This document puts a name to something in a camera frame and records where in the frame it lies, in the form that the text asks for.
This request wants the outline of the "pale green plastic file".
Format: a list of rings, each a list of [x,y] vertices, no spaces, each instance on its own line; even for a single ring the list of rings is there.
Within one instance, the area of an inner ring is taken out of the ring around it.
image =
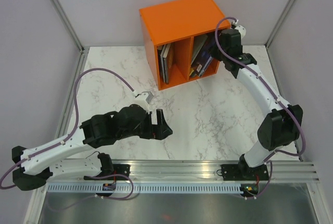
[[[194,44],[193,44],[193,51],[192,51],[192,57],[191,57],[191,64],[193,64],[196,56],[200,52],[201,48],[203,47],[204,43],[206,42],[208,38],[207,34],[202,34],[194,37]]]

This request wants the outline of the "purple galaxy cover book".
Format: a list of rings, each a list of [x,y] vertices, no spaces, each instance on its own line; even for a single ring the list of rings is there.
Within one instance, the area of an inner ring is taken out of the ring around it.
[[[202,77],[207,67],[213,60],[210,54],[210,49],[215,44],[215,38],[213,33],[207,33],[208,38],[201,48],[200,52],[196,56],[193,64],[191,64],[191,70],[193,69],[196,72],[196,76]]]

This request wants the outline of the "black paperback book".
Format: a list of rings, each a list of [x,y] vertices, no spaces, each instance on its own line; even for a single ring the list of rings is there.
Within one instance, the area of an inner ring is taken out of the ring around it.
[[[168,55],[166,57],[166,84],[170,83],[170,77],[171,77],[171,68],[173,65],[173,58],[174,58],[174,43],[170,44]]]

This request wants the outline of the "bright blue paperback book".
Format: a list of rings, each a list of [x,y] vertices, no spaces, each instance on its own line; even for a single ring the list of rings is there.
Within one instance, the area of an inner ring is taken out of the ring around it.
[[[163,58],[163,62],[164,62],[164,72],[166,73],[166,67],[165,67],[165,65],[166,65],[166,58]]]

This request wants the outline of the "dark green hardcover book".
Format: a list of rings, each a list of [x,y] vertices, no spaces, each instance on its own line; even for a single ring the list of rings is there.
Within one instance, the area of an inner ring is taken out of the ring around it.
[[[162,47],[163,47],[163,45],[158,46],[157,47],[157,51],[158,51],[158,62],[159,62],[160,76],[162,78],[162,81],[165,82],[164,62],[163,62],[163,58],[160,57],[160,53],[162,51]]]

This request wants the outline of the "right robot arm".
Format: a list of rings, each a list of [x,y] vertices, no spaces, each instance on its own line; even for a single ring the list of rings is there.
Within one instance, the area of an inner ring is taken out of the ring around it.
[[[240,27],[217,30],[215,43],[210,49],[214,59],[223,62],[225,69],[250,92],[264,116],[257,130],[257,142],[241,155],[237,171],[250,179],[273,155],[282,152],[300,136],[303,110],[281,97],[263,75],[256,59],[243,52]]]

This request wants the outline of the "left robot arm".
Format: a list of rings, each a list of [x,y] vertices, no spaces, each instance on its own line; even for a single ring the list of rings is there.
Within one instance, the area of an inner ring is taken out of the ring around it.
[[[132,104],[120,111],[94,115],[81,123],[69,138],[60,137],[32,149],[16,146],[12,149],[12,159],[18,167],[12,172],[12,181],[20,190],[30,191],[54,179],[108,180],[119,172],[108,154],[99,153],[97,158],[85,159],[73,159],[72,156],[133,136],[164,140],[172,135],[162,109],[156,110],[156,124],[152,123],[151,115]]]

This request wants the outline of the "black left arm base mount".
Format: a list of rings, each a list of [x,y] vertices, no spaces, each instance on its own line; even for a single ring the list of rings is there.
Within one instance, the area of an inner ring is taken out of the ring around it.
[[[129,164],[114,164],[113,171],[102,171],[98,175],[91,177],[91,176],[84,176],[83,179],[86,181],[90,180],[107,180],[111,182],[118,182],[118,181],[126,181],[130,177],[131,166]]]

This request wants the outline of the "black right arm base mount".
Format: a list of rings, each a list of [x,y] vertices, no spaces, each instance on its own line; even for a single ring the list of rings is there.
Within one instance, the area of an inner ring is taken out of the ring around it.
[[[270,176],[266,165],[241,169],[238,164],[222,164],[216,174],[224,181],[267,181]]]

